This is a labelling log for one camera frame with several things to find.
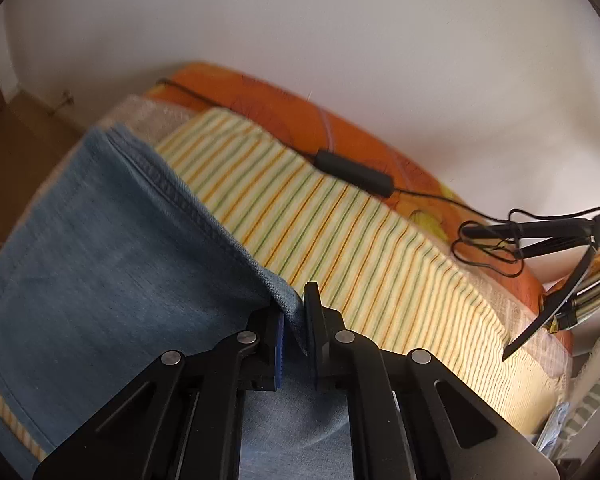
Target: yellow striped cloth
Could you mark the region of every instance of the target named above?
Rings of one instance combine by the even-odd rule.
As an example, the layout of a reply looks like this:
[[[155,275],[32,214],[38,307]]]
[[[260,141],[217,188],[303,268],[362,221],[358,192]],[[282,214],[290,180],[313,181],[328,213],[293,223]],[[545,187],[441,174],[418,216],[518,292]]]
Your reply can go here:
[[[426,348],[523,433],[555,406],[552,379],[456,264],[367,193],[317,171],[257,124],[213,108],[155,149],[218,221],[299,294],[315,280],[348,328],[381,348]]]
[[[24,429],[24,426],[20,424],[15,415],[11,412],[7,403],[4,402],[0,394],[0,418],[4,421],[4,423],[10,428],[11,432],[18,438],[18,440],[26,447],[34,457],[36,457],[40,462],[42,462],[47,453],[38,445],[38,443],[33,440],[31,435],[27,430]]]

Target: black metal bracket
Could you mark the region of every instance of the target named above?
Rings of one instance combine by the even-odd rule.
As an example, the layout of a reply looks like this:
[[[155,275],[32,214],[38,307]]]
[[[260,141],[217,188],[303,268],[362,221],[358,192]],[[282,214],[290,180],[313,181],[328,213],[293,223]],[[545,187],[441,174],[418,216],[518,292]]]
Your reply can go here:
[[[244,393],[280,386],[282,331],[272,305],[212,350],[165,352],[49,455],[34,480],[237,480]]]
[[[533,334],[542,328],[558,311],[563,317],[569,317],[570,298],[584,279],[596,252],[600,248],[600,215],[593,219],[569,218],[545,220],[541,222],[521,222],[498,224],[493,226],[471,226],[462,229],[467,238],[488,239],[499,236],[511,238],[548,238],[536,244],[518,250],[518,256],[532,258],[578,246],[588,246],[582,259],[569,275],[564,285],[544,298],[542,311],[511,343],[505,346],[502,360],[512,356]]]
[[[315,386],[347,393],[355,480],[558,478],[430,352],[396,354],[346,330],[317,283],[306,284],[304,307]]]
[[[340,313],[322,306],[316,283],[307,283],[304,306],[315,386],[347,393],[355,480],[558,478],[430,352],[380,350],[346,330]],[[244,394],[280,386],[282,329],[272,305],[212,350],[165,352],[42,462],[34,480],[237,480]]]

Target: metal rod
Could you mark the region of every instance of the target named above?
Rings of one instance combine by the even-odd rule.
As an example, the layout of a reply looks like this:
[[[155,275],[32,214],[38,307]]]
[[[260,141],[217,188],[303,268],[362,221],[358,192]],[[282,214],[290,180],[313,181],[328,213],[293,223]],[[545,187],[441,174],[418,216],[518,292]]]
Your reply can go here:
[[[577,311],[576,311],[576,315],[578,317],[580,317],[580,313],[582,312],[583,314],[586,314],[590,309],[595,309],[596,307],[600,306],[600,296],[598,298],[594,298],[593,300],[589,301],[588,303],[585,303],[583,306],[581,306]]]
[[[600,282],[573,298],[571,304],[575,307],[583,306],[597,296],[600,296]]]
[[[588,309],[583,314],[580,314],[579,313],[580,311],[577,311],[576,312],[576,318],[577,318],[576,324],[566,328],[565,330],[571,330],[571,329],[577,327],[578,325],[584,323],[587,319],[589,319],[591,316],[593,316],[599,310],[600,310],[600,304],[592,309]]]
[[[584,253],[584,256],[580,259],[575,269],[573,269],[567,278],[567,281],[564,282],[562,288],[552,292],[545,298],[544,310],[538,314],[538,316],[518,335],[517,338],[504,347],[504,351],[502,352],[503,361],[515,353],[516,350],[526,343],[533,334],[540,330],[541,326],[549,321],[551,316],[560,310],[560,307],[564,305],[564,303],[569,299],[570,295],[573,294],[575,288],[580,284],[580,280],[587,272],[587,269],[589,269],[589,266],[591,265],[595,255],[595,246],[589,246],[587,252]]]
[[[585,290],[586,288],[589,288],[591,285],[593,285],[596,282],[600,281],[600,270],[598,272],[596,272],[595,274],[592,274],[588,277],[586,277],[583,282],[578,286],[578,288],[576,289],[576,292],[580,292],[581,290]]]

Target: denim seam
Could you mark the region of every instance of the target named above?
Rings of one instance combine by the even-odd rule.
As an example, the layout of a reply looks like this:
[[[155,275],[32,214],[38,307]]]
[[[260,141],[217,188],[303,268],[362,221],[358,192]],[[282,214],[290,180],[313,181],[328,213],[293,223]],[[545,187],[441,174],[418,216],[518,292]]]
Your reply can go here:
[[[88,161],[89,162],[93,161],[93,155],[91,155],[90,151],[88,152]],[[75,178],[74,182],[73,182],[74,188],[78,187],[78,182],[79,182],[79,179]],[[73,201],[75,200],[76,197],[77,197],[77,193],[71,193],[71,198],[70,198],[70,200],[68,200],[64,204],[64,209],[66,209],[68,206],[70,206],[73,203]],[[38,201],[40,199],[42,199],[42,197],[40,197],[39,199],[37,199],[35,201],[35,204],[33,204],[33,206],[32,206],[33,208],[35,208],[35,206],[38,204]],[[35,214],[35,211],[33,210],[33,208],[29,212],[29,217],[31,215]],[[30,235],[31,236],[31,243],[24,250],[24,252],[22,253],[22,256],[20,258],[18,258],[17,262],[11,263],[10,266],[9,266],[9,269],[8,269],[9,277],[5,278],[5,277],[0,276],[0,279],[3,282],[3,287],[0,289],[0,302],[2,301],[2,297],[3,297],[4,293],[5,293],[5,290],[7,289],[7,287],[9,286],[9,284],[13,281],[13,275],[14,275],[14,273],[16,273],[17,270],[23,265],[24,261],[28,258],[29,254],[34,249],[36,243],[40,240],[40,238],[49,231],[49,229],[50,229],[49,225],[50,225],[49,222],[45,222],[44,227],[37,234],[35,234],[35,235],[31,234]]]
[[[50,450],[56,446],[53,445],[53,443],[51,442],[51,439],[46,435],[46,433],[44,431],[42,431],[39,427],[39,425],[37,425],[33,419],[29,416],[29,413],[27,413],[27,410],[24,409],[24,407],[18,402],[17,397],[13,394],[13,392],[11,391],[10,387],[7,386],[6,381],[2,378],[2,374],[0,373],[0,381],[2,382],[2,384],[4,385],[4,390],[0,389],[0,396],[5,400],[5,402],[7,401],[7,399],[5,398],[5,392],[10,396],[10,398],[8,399],[9,402],[6,402],[7,407],[10,409],[11,412],[13,412],[13,406],[17,406],[20,411],[24,414],[24,418],[26,420],[22,420],[19,416],[16,416],[16,420],[22,424],[23,426],[25,426],[25,424],[28,422],[28,426],[29,427],[34,427],[36,429],[36,431],[46,440],[46,442],[41,443],[40,439],[35,438],[33,435],[31,435],[31,437],[36,441],[36,443],[40,446],[43,447],[43,444],[48,444],[48,446],[43,447],[43,450],[45,452],[50,452]],[[11,428],[8,427],[7,423],[4,422],[4,425],[9,429],[9,431],[11,431]],[[30,434],[29,428],[27,428],[25,426],[25,429],[27,430],[27,432]]]
[[[112,147],[123,157],[129,164],[138,170],[138,172],[144,177],[144,179],[155,189],[160,192],[160,195],[171,205],[176,207],[180,212],[184,213],[190,220],[192,220],[198,228],[202,231],[202,234],[209,238],[211,241],[219,245],[225,252],[227,252],[235,261],[245,267],[251,268],[247,262],[244,261],[244,257],[240,254],[228,241],[218,233],[214,226],[210,225],[208,220],[204,218],[194,205],[188,200],[182,193],[170,182],[168,176],[166,176],[162,170],[156,167],[150,160],[147,160],[141,153],[138,153],[129,142],[114,128],[113,131],[117,133],[117,138],[107,135],[107,140],[111,143]],[[120,142],[124,142],[131,148],[130,152],[122,149]]]

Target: black cable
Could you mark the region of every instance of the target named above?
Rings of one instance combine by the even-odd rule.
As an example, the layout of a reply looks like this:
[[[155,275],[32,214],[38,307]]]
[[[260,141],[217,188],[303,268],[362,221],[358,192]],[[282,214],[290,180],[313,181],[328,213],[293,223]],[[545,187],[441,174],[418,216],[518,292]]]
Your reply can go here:
[[[167,77],[161,77],[155,83],[158,85],[165,85],[165,86],[171,86],[173,88],[176,88],[176,89],[180,90],[181,92],[184,92],[185,94],[195,97],[196,99],[199,99],[202,102],[204,102],[210,106],[226,108],[226,106],[224,106],[223,104],[220,104],[217,101],[213,101],[213,99],[209,99],[208,97],[205,97],[202,94],[199,94],[198,92],[192,90],[191,88],[181,85],[180,83],[174,81],[173,79],[169,79]],[[300,155],[305,156],[309,160],[315,160],[315,153],[304,152],[303,150],[298,150],[297,148],[294,148],[293,146],[289,146],[288,144],[285,144],[284,142],[281,142],[281,141],[279,141],[279,142],[283,146],[286,146],[287,148],[294,150],[297,153],[300,153]]]
[[[487,220],[490,220],[492,222],[497,222],[500,224],[508,224],[511,226],[518,225],[518,222],[511,219],[511,217],[516,213],[523,214],[523,215],[528,216],[529,218],[533,218],[535,220],[544,221],[544,220],[565,220],[565,219],[569,219],[569,218],[577,218],[579,216],[583,216],[583,215],[586,215],[589,213],[594,213],[594,212],[600,211],[600,206],[598,206],[598,207],[592,207],[590,209],[585,209],[585,210],[579,211],[577,213],[571,213],[571,214],[565,214],[565,215],[542,216],[542,215],[535,215],[524,209],[514,208],[514,209],[511,209],[509,211],[509,213],[507,214],[507,219],[503,220],[503,219],[496,218],[496,217],[487,215],[485,213],[482,213],[481,211],[478,211],[477,209],[469,207],[461,202],[458,202],[457,200],[447,198],[446,196],[434,195],[434,194],[429,194],[429,193],[420,193],[417,191],[411,191],[409,189],[402,189],[399,187],[395,188],[395,191],[397,191],[399,193],[403,193],[403,194],[408,194],[411,196],[418,196],[421,198],[430,198],[430,199],[434,199],[434,200],[440,200],[442,202],[451,203],[457,207],[460,207],[462,209],[470,211],[471,213],[474,213],[475,215],[478,215],[478,216],[485,218]],[[513,239],[505,240],[505,239],[500,238],[500,235],[497,235],[496,233],[494,233],[493,238],[499,240],[498,243],[497,244],[485,244],[485,243],[476,242],[475,240],[464,236],[464,233],[462,230],[469,225],[481,226],[481,227],[484,227],[485,229],[489,230],[488,225],[480,224],[480,222],[476,222],[474,220],[468,220],[466,222],[461,223],[458,226],[458,238],[456,238],[456,240],[454,240],[451,243],[451,247],[450,247],[451,253],[456,258],[456,260],[458,260],[459,262],[461,262],[465,265],[468,265],[468,266],[483,267],[483,268],[491,269],[494,272],[497,272],[498,274],[500,274],[501,276],[505,276],[506,278],[516,278],[517,276],[522,274],[523,270],[525,269],[525,259],[521,256],[521,253],[520,253],[520,237],[518,235],[518,229],[513,229],[513,232],[514,232]],[[515,247],[515,249],[512,250],[507,247],[503,247],[502,246],[503,243],[513,245]],[[519,264],[520,267],[518,268],[518,270],[516,272],[505,272],[504,270],[501,270],[491,264],[475,262],[473,260],[467,260],[466,258],[462,257],[458,253],[457,247],[459,244],[473,247],[473,248],[479,250],[481,253],[486,254],[488,257],[494,258],[500,262],[503,262],[504,264],[512,265],[512,266]],[[508,254],[510,256],[510,258],[500,256],[498,254],[498,252]]]
[[[171,80],[168,78],[161,78],[157,81],[157,83],[171,86],[173,88],[177,88],[181,92],[189,94],[208,105],[225,108],[222,104],[220,104],[216,101],[213,101],[212,99],[209,99],[209,98],[203,96],[202,94],[199,94],[198,92],[195,92],[192,89],[190,89],[180,83],[175,82],[174,80]],[[291,148],[292,150],[295,150],[300,155],[305,156],[310,161],[315,162],[317,154],[304,152],[303,150],[298,150],[297,148],[295,148],[293,146],[287,146],[286,144],[284,144],[284,145],[288,148]],[[361,166],[359,163],[355,163],[355,162],[350,162],[349,164],[358,164],[359,166]],[[394,187],[394,192],[408,194],[411,196],[417,196],[417,197],[421,197],[421,198],[430,198],[433,200],[440,200],[442,202],[447,202],[447,203],[453,204],[457,207],[460,207],[462,209],[465,209],[465,210],[467,210],[481,218],[484,218],[486,220],[490,220],[492,222],[496,222],[499,224],[508,224],[512,227],[518,226],[518,223],[511,219],[511,217],[516,213],[523,214],[529,218],[533,218],[536,220],[564,220],[564,219],[576,218],[578,216],[586,215],[588,213],[594,213],[594,212],[600,211],[600,206],[599,206],[599,207],[593,207],[590,209],[586,209],[584,211],[579,211],[577,213],[571,213],[571,214],[567,214],[567,215],[541,216],[541,215],[535,215],[533,213],[529,213],[528,211],[525,211],[524,209],[514,208],[509,211],[509,213],[507,215],[507,219],[504,220],[501,218],[496,218],[494,216],[487,215],[481,211],[478,211],[477,209],[474,209],[473,207],[469,207],[466,204],[458,202],[458,200],[453,200],[452,198],[447,198],[446,196],[434,195],[434,194],[429,194],[429,193],[420,193],[418,191],[411,191],[409,189],[402,189],[399,187]],[[513,229],[514,237],[511,239],[502,239],[502,238],[500,238],[499,235],[497,235],[494,232],[493,238],[498,240],[498,242],[496,244],[486,244],[486,243],[476,242],[472,238],[468,238],[467,236],[464,235],[463,229],[469,225],[481,226],[481,227],[484,227],[485,229],[487,229],[487,231],[489,230],[488,225],[480,224],[479,222],[476,222],[474,220],[469,220],[469,221],[463,222],[458,226],[458,238],[456,238],[456,240],[454,240],[451,243],[450,249],[451,249],[451,253],[453,254],[453,256],[459,262],[462,262],[468,266],[484,267],[487,269],[491,269],[494,272],[497,272],[498,274],[505,276],[506,278],[515,278],[515,277],[519,276],[520,274],[522,274],[523,270],[525,269],[525,259],[522,257],[522,252],[520,251],[519,229],[517,229],[517,228]],[[490,258],[494,258],[495,260],[500,261],[506,265],[514,266],[514,265],[519,264],[520,267],[518,268],[518,270],[516,272],[505,272],[495,266],[492,266],[491,264],[467,260],[466,258],[463,258],[457,251],[457,247],[460,244],[463,244],[463,245],[466,245],[469,247],[473,247],[473,248],[479,250],[481,253],[485,254],[486,256],[488,256]],[[512,250],[507,246],[503,246],[503,244],[508,244],[510,246],[513,245],[515,248]]]

